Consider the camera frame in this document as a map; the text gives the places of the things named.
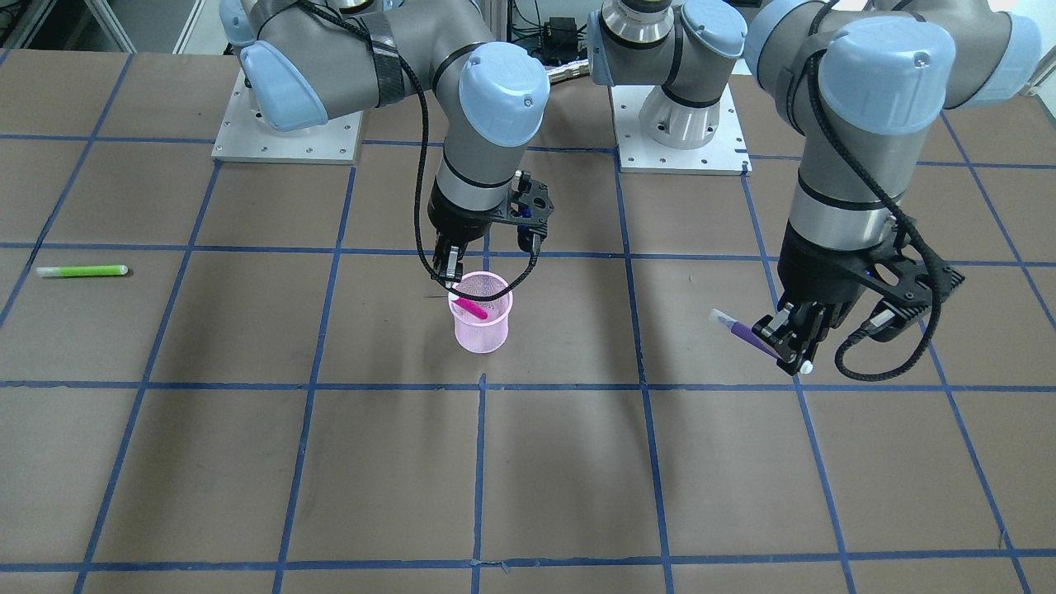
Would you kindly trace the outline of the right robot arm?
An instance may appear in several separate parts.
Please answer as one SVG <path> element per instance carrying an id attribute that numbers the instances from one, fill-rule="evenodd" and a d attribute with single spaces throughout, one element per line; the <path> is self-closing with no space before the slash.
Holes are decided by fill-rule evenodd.
<path id="1" fill-rule="evenodd" d="M 527 50 L 499 41 L 474 1 L 403 1 L 344 14 L 333 1 L 223 1 L 219 19 L 264 128 L 294 133 L 416 97 L 427 145 L 431 92 L 448 123 L 427 203 L 430 277 L 463 278 L 468 245 L 514 225 L 535 267 L 554 207 L 521 172 L 551 83 Z"/>

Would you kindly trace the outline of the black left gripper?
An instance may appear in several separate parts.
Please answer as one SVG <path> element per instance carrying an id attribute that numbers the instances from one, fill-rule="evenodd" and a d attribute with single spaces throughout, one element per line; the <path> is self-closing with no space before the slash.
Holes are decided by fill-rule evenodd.
<path id="1" fill-rule="evenodd" d="M 778 368 L 798 375 L 813 367 L 830 328 L 838 328 L 869 290 L 859 282 L 868 267 L 866 253 L 887 242 L 895 244 L 893 234 L 887 233 L 872 247 L 837 250 L 822 247 L 791 223 L 785 226 L 778 258 L 784 293 L 776 313 L 751 326 L 752 335 L 774 354 Z"/>

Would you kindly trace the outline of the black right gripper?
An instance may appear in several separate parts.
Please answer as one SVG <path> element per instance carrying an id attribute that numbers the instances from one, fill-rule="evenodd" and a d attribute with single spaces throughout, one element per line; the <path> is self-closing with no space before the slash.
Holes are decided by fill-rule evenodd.
<path id="1" fill-rule="evenodd" d="M 427 203 L 427 218 L 437 234 L 432 268 L 439 283 L 453 289 L 463 281 L 467 245 L 489 233 L 492 223 L 497 221 L 497 208 L 508 207 L 510 194 L 512 191 L 504 187 L 497 205 L 483 211 L 466 210 L 450 200 L 438 183 L 433 184 Z"/>

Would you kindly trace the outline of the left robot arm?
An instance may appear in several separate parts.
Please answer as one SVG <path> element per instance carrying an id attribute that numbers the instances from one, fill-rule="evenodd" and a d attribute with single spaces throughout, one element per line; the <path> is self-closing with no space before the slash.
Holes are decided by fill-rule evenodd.
<path id="1" fill-rule="evenodd" d="M 788 375 L 814 361 L 864 290 L 881 300 L 837 348 L 853 380 L 904 375 L 964 281 L 936 255 L 903 199 L 944 110 L 1014 97 L 1040 64 L 1029 16 L 987 1 L 771 1 L 747 21 L 724 1 L 605 1 L 588 18 L 595 83 L 649 86 L 639 120 L 672 149 L 705 145 L 729 74 L 742 59 L 803 135 L 785 226 L 776 312 L 753 334 Z"/>

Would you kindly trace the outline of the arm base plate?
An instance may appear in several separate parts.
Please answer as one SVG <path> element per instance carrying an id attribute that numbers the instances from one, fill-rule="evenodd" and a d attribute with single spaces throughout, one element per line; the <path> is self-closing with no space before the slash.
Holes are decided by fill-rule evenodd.
<path id="1" fill-rule="evenodd" d="M 303 130 L 275 130 L 264 120 L 244 72 L 238 71 L 211 157 L 226 163 L 353 166 L 362 125 L 363 114 L 357 112 Z"/>
<path id="2" fill-rule="evenodd" d="M 729 86 L 705 108 L 671 103 L 650 86 L 612 87 L 610 99 L 622 172 L 739 177 L 753 170 Z"/>

